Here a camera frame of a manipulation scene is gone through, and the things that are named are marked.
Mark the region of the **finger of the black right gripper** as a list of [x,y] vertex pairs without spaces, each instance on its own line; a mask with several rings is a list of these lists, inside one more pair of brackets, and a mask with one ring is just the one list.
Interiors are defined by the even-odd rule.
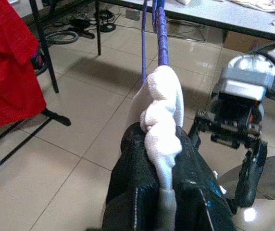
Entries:
[[189,131],[189,138],[194,148],[199,148],[201,144],[199,132],[200,132],[200,126],[197,122],[194,122]]
[[239,207],[247,208],[253,205],[266,158],[265,141],[259,141],[254,148],[247,151],[239,172],[234,198],[227,199],[232,214],[236,214]]

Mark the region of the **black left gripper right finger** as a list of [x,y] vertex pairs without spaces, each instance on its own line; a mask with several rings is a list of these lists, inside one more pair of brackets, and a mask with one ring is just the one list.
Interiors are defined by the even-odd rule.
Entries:
[[182,151],[175,158],[175,230],[235,231],[232,212],[218,182],[187,133],[176,128]]

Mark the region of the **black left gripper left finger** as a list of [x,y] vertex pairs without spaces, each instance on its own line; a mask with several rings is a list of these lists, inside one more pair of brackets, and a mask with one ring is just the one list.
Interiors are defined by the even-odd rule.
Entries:
[[155,229],[159,180],[146,153],[145,135],[139,123],[130,125],[123,134],[106,197],[104,231]]

